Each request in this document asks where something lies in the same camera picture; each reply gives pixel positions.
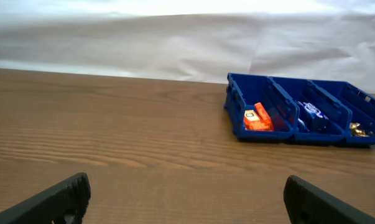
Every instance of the white backdrop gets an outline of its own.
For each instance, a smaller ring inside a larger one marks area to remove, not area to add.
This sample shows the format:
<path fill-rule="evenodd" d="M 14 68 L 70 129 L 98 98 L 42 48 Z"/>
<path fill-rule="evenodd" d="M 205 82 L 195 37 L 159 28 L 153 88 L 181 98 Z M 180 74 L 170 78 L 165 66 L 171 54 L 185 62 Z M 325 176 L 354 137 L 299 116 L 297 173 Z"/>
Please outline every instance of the white backdrop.
<path fill-rule="evenodd" d="M 239 72 L 375 93 L 375 0 L 0 0 L 0 68 L 217 83 Z"/>

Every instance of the wooden table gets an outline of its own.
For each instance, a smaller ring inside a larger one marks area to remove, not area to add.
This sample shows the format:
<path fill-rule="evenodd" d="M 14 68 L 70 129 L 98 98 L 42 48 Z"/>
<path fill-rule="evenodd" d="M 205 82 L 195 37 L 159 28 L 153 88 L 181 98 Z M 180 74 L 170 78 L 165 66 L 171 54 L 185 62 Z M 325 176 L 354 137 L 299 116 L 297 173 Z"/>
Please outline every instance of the wooden table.
<path fill-rule="evenodd" d="M 0 211 L 86 172 L 84 223 L 289 223 L 295 174 L 375 216 L 375 147 L 239 142 L 225 87 L 0 70 Z"/>

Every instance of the blue storage container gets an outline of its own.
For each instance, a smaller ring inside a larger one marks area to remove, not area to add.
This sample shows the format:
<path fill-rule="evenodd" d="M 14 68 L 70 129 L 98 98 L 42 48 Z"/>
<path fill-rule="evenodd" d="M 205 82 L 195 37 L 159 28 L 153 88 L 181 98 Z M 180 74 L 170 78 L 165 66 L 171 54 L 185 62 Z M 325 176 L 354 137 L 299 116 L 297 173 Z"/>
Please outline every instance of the blue storage container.
<path fill-rule="evenodd" d="M 297 119 L 297 105 L 271 78 L 229 73 L 225 108 L 238 139 L 283 140 L 291 138 Z M 272 119 L 274 131 L 246 130 L 244 112 L 261 102 Z"/>
<path fill-rule="evenodd" d="M 349 128 L 351 111 L 339 100 L 310 80 L 281 77 L 271 77 L 271 79 L 279 84 L 293 100 L 315 105 L 330 120 L 324 133 L 302 132 L 296 121 L 294 136 L 297 142 L 329 144 L 345 140 L 345 130 Z M 300 113 L 300 108 L 298 107 L 298 109 L 297 117 Z"/>
<path fill-rule="evenodd" d="M 351 112 L 351 121 L 360 123 L 360 128 L 367 132 L 372 131 L 373 136 L 352 136 L 349 127 L 345 128 L 346 142 L 349 144 L 375 144 L 375 97 L 363 90 L 356 88 L 348 82 L 313 80 L 330 94 L 338 98 Z"/>

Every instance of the gold candy wrapper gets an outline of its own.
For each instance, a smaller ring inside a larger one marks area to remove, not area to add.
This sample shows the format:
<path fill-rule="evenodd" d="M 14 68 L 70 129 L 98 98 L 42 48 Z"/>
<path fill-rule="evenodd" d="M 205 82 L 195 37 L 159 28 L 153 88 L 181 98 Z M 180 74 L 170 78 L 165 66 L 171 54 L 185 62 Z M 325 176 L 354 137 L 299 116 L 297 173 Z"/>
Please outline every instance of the gold candy wrapper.
<path fill-rule="evenodd" d="M 365 130 L 359 129 L 360 123 L 350 123 L 350 132 L 353 136 L 360 136 L 360 137 L 369 137 L 368 134 L 373 134 L 372 132 L 369 132 L 366 134 Z"/>

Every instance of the brown wooden surface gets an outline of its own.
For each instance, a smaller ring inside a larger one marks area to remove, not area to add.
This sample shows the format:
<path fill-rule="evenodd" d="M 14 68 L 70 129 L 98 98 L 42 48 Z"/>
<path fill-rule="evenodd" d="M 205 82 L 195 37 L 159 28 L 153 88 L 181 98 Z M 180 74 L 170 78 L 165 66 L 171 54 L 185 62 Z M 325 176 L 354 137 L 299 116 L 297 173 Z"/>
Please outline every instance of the brown wooden surface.
<path fill-rule="evenodd" d="M 289 223 L 295 174 L 375 216 L 375 147 L 239 142 L 225 87 L 0 70 L 0 211 L 86 172 L 84 223 Z"/>

